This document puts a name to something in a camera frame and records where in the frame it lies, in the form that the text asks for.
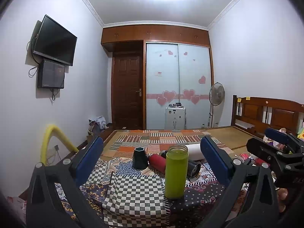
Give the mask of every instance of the frosted glass door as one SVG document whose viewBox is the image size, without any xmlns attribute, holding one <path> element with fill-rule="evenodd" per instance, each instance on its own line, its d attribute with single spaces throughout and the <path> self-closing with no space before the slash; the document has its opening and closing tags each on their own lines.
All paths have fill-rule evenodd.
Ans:
<svg viewBox="0 0 304 228">
<path fill-rule="evenodd" d="M 180 102 L 186 108 L 186 129 L 207 127 L 211 88 L 209 48 L 178 45 Z"/>
<path fill-rule="evenodd" d="M 146 59 L 147 129 L 165 129 L 165 107 L 178 102 L 178 47 L 148 43 Z"/>
</svg>

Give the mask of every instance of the black and white checkered fabric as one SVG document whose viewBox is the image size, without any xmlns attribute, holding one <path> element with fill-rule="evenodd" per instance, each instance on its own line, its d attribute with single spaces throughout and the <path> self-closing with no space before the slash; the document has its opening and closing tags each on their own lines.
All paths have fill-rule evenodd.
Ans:
<svg viewBox="0 0 304 228">
<path fill-rule="evenodd" d="M 110 226 L 169 225 L 169 205 L 159 176 L 113 175 L 102 204 Z"/>
<path fill-rule="evenodd" d="M 84 184 L 84 186 L 90 185 L 92 183 L 100 184 L 103 177 L 106 175 L 110 167 L 110 162 L 106 162 L 100 167 L 95 168 L 92 173 L 90 174 L 87 182 Z"/>
</svg>

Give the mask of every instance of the ceiling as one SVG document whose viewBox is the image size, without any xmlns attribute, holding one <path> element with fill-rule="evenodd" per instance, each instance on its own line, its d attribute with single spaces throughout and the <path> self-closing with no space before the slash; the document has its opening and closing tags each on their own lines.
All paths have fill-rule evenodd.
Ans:
<svg viewBox="0 0 304 228">
<path fill-rule="evenodd" d="M 208 27 L 232 0 L 89 1 L 106 26 L 129 21 L 170 21 Z"/>
</svg>

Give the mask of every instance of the headboard panel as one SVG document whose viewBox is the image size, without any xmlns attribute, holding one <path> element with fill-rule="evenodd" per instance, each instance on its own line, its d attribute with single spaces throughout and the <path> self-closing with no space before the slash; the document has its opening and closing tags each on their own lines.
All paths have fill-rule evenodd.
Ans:
<svg viewBox="0 0 304 228">
<path fill-rule="evenodd" d="M 286 128 L 288 133 L 297 134 L 299 114 L 304 113 L 304 105 L 285 99 L 233 96 L 231 125 L 262 138 L 266 128 Z M 238 125 L 246 123 L 247 128 Z"/>
</svg>

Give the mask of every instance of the plastic bottle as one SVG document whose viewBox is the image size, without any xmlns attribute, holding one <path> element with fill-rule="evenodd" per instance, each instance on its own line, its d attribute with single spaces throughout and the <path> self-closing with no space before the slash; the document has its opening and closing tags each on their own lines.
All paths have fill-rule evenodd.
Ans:
<svg viewBox="0 0 304 228">
<path fill-rule="evenodd" d="M 179 199 L 184 196 L 188 168 L 188 148 L 176 145 L 166 155 L 165 196 Z"/>
</svg>

